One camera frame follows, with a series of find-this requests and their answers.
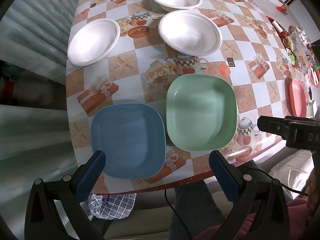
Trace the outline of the clutter of packaged items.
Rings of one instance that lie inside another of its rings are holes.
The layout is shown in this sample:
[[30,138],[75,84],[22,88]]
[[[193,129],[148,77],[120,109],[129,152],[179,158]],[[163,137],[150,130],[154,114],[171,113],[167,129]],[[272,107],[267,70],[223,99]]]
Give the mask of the clutter of packaged items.
[[316,42],[319,41],[319,31],[316,37],[311,36],[310,27],[317,28],[309,11],[300,0],[273,0],[277,2],[276,9],[284,15],[290,11],[299,26],[289,25],[287,29],[275,19],[268,20],[289,52],[291,66],[294,74],[292,79],[297,79],[306,85],[313,84],[319,87],[319,59],[315,54]]

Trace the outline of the green square plastic plate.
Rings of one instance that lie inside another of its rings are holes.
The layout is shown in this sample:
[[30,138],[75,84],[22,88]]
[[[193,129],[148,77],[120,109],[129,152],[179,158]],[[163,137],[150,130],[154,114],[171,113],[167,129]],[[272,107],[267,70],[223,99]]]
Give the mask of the green square plastic plate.
[[234,90],[217,76],[181,75],[167,91],[166,122],[170,140],[184,151],[223,148],[237,126]]

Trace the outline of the blue square plastic plate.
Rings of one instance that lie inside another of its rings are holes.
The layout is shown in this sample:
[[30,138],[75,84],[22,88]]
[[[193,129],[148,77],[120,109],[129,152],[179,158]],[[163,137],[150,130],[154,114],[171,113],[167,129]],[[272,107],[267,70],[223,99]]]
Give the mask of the blue square plastic plate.
[[104,174],[121,179],[156,175],[166,159],[162,117],[143,103],[124,103],[102,108],[91,123],[94,151],[105,154]]

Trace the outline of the pink square plastic plate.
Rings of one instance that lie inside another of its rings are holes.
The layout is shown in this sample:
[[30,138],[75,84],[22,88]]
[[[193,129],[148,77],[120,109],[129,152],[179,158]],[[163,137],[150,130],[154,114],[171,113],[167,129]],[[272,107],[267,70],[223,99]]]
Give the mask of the pink square plastic plate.
[[290,113],[295,117],[306,118],[306,95],[303,85],[296,79],[286,79],[285,84]]

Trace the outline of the white fluffy cushion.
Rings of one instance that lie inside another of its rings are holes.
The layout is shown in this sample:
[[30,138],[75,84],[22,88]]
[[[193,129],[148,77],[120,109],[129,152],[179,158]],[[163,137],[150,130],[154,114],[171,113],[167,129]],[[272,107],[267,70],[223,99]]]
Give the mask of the white fluffy cushion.
[[313,168],[312,153],[299,150],[271,168],[269,175],[291,189],[302,191]]

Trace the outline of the patterned checkered tablecloth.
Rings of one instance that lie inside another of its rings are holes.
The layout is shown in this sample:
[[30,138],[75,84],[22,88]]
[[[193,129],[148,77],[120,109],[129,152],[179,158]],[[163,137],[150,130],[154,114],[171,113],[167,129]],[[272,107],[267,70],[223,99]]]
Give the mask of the patterned checkered tablecloth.
[[161,39],[158,23],[165,11],[153,0],[79,0],[73,34],[105,18],[120,26],[107,57],[87,67],[67,63],[67,112],[79,164],[93,153],[91,122],[101,108],[141,102],[165,115],[167,90],[183,74],[218,76],[234,89],[236,134],[222,148],[230,163],[240,165],[282,143],[279,136],[260,132],[257,119],[290,115],[287,85],[303,75],[271,22],[253,0],[202,0],[196,12],[219,26],[222,45],[208,56],[182,57]]

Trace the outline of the checked blue dish towel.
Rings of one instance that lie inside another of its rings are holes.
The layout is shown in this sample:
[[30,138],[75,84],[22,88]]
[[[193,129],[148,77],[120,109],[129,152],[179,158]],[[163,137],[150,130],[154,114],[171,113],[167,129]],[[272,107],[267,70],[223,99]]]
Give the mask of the checked blue dish towel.
[[136,193],[97,195],[88,198],[88,207],[95,217],[104,220],[119,220],[129,217],[136,201]]

